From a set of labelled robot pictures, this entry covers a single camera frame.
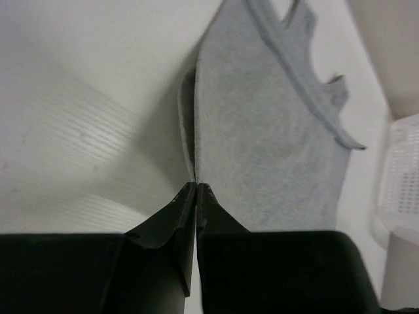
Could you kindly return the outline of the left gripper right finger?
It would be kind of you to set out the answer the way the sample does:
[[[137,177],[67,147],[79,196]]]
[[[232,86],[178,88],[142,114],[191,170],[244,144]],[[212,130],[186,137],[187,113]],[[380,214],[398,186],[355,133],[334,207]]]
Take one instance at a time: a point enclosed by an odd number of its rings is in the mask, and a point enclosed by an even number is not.
[[[380,313],[353,241],[341,232],[250,232],[198,186],[204,313]]]

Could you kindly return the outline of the grey tank top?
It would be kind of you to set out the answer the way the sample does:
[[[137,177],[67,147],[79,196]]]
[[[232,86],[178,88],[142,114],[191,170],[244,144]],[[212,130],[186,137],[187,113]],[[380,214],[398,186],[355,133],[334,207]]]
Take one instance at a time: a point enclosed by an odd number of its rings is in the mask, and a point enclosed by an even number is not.
[[[191,179],[253,231],[333,230],[353,150],[342,126],[343,76],[320,82],[310,60],[316,15],[295,1],[224,1],[177,105]]]

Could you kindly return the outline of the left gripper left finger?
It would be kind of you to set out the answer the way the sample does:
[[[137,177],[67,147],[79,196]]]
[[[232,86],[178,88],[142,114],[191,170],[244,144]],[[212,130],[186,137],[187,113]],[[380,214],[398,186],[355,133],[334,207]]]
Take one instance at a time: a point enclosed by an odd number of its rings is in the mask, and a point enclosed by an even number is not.
[[[123,234],[4,234],[2,313],[182,313],[196,184]]]

